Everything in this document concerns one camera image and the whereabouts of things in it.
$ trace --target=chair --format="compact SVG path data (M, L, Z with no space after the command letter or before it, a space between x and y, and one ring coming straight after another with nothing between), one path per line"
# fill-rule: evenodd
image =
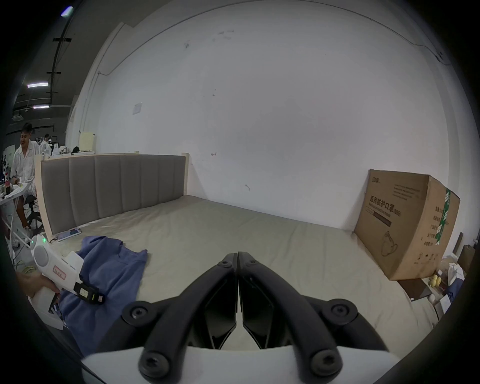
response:
M28 195L27 198L25 199L25 204L28 204L28 206L30 207L30 214L27 217L27 223L28 223L28 225L31 225L32 221L35 220L35 228L37 230L37 229L41 229L43 227L43 222L42 222L42 218L40 216L40 213L35 212L33 210L33 206L35 205L35 201L36 201L36 197L33 196L33 195Z

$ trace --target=phone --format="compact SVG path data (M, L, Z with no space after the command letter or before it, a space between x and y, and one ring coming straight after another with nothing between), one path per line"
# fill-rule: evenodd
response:
M68 231L59 233L57 235L57 240L62 241L62 240L68 239L72 236L79 235L81 233L82 233L82 231L80 231L80 228L72 228L72 229L69 229Z

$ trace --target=white shirt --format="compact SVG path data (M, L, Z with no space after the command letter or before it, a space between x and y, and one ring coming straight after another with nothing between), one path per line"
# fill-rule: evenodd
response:
M43 140L39 147L40 147L40 153L45 152L48 155L52 154L52 148L50 147L47 141Z
M33 157L40 154L40 147L32 140L28 143L26 155L19 146L13 155L12 177L20 176L22 183L32 183L35 179L35 165Z

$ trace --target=mattress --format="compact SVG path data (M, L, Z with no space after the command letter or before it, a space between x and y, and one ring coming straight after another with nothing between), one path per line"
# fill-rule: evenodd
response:
M81 235L55 241L52 247L66 256L92 235L120 239L134 252L147 249L138 300L177 296L228 253L245 251L302 295L352 301L399 358L438 321L426 298L411 302L357 236L341 229L182 196L86 224ZM237 320L223 349L257 349L241 326L241 313Z

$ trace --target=gray headboard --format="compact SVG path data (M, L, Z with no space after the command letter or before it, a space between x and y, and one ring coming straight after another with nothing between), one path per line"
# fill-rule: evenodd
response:
M47 216L47 237L178 199L184 193L187 156L118 154L40 161L36 187L40 214Z

